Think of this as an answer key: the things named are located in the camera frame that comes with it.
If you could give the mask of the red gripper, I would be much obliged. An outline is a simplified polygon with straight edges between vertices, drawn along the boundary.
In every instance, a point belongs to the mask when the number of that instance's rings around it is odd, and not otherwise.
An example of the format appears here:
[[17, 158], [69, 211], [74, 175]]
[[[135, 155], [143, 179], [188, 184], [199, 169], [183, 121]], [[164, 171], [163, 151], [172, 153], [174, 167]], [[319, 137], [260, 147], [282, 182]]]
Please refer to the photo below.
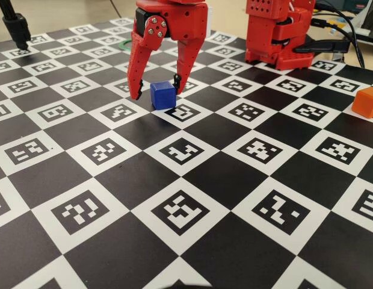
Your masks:
[[140, 98], [147, 62], [151, 53], [159, 49], [164, 37], [178, 40], [174, 87], [176, 93], [181, 94], [205, 41], [208, 24], [206, 2], [137, 1], [136, 5], [127, 72], [131, 98]]

